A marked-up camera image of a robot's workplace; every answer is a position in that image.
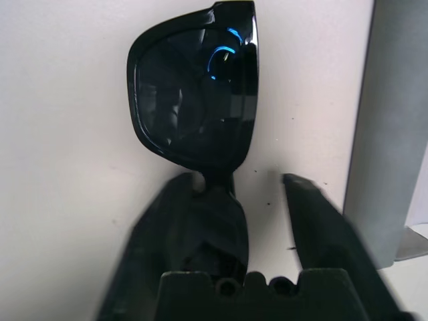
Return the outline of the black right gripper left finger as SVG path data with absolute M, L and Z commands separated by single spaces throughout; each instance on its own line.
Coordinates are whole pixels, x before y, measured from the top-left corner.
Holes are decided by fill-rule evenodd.
M 165 272 L 185 270 L 199 246 L 193 176 L 169 180 L 135 223 L 104 296 L 97 320 L 153 320 Z

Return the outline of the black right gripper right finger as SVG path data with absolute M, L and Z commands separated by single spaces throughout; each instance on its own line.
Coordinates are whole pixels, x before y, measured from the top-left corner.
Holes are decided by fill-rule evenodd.
M 294 243 L 303 269 L 347 272 L 370 320 L 415 320 L 400 310 L 351 224 L 310 180 L 283 174 Z

